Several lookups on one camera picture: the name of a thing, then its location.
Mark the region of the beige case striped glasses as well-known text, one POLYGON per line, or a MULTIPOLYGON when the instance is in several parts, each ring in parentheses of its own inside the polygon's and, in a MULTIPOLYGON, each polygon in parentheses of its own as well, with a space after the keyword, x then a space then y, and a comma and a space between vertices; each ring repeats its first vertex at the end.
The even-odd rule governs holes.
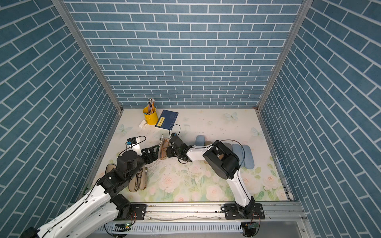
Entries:
POLYGON ((159 160, 165 160, 168 157, 167 149, 170 146, 169 138, 164 137, 164 135, 161 136, 159 141, 159 153, 158 153, 158 159, 159 160))

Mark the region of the blue case orange glasses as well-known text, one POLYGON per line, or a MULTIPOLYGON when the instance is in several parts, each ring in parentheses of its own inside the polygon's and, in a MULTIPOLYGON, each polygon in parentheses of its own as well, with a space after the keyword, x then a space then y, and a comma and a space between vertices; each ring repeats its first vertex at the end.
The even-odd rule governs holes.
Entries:
POLYGON ((205 137, 204 135, 198 135, 195 139, 195 146, 204 146, 205 144, 205 137))

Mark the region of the blue case yellow glasses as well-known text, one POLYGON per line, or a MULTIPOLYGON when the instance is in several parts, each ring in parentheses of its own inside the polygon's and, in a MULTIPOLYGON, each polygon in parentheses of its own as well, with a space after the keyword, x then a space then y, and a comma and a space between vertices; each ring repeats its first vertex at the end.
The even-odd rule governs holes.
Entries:
POLYGON ((237 155, 239 158, 239 165, 240 167, 243 166, 244 163, 244 149, 239 144, 232 144, 232 151, 237 155))

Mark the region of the blue case white glasses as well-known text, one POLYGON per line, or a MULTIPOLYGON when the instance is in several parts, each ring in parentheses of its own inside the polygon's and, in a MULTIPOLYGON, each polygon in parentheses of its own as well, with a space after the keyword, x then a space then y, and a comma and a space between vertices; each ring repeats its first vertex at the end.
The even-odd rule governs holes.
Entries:
POLYGON ((255 162, 254 162, 252 150, 248 145, 243 145, 243 149, 245 152, 245 158, 243 160, 243 167, 245 167, 248 170, 252 170, 255 167, 255 162))

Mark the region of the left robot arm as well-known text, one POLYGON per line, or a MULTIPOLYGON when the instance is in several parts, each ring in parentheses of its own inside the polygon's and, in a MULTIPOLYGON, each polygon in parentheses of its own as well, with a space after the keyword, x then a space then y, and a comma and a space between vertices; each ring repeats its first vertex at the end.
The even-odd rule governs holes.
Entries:
POLYGON ((115 219, 130 219, 138 215, 131 202, 121 194, 131 180, 147 164, 158 159, 159 145, 141 150, 126 150, 117 158, 115 168, 97 180, 89 193, 52 221, 40 228, 30 227, 22 238, 80 238, 115 219))

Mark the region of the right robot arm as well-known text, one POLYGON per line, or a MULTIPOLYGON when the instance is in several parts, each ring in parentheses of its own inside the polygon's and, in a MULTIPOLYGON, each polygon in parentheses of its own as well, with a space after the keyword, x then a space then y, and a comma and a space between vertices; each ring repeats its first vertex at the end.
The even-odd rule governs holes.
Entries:
POLYGON ((206 161, 220 178, 226 180, 239 211, 249 214, 254 210, 256 201, 246 189, 241 177, 239 157, 222 141, 216 140, 208 146, 188 146, 173 132, 170 134, 169 143, 171 152, 179 161, 206 161))

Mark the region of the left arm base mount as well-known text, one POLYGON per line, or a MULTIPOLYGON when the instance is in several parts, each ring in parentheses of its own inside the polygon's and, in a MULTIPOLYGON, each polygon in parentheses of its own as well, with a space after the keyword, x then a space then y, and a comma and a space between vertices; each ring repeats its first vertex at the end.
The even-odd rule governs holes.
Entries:
POLYGON ((138 204, 130 204, 125 206, 124 208, 117 206, 117 217, 114 221, 123 221, 123 220, 132 220, 134 221, 142 221, 145 218, 147 205, 143 203, 138 204))

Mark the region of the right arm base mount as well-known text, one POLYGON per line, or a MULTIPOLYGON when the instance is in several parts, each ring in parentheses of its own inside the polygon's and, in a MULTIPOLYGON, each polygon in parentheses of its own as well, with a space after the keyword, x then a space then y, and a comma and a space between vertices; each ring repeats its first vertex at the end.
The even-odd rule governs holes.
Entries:
POLYGON ((226 220, 265 219, 263 206, 260 203, 249 204, 247 207, 242 207, 236 203, 226 203, 221 207, 221 211, 224 213, 226 220))

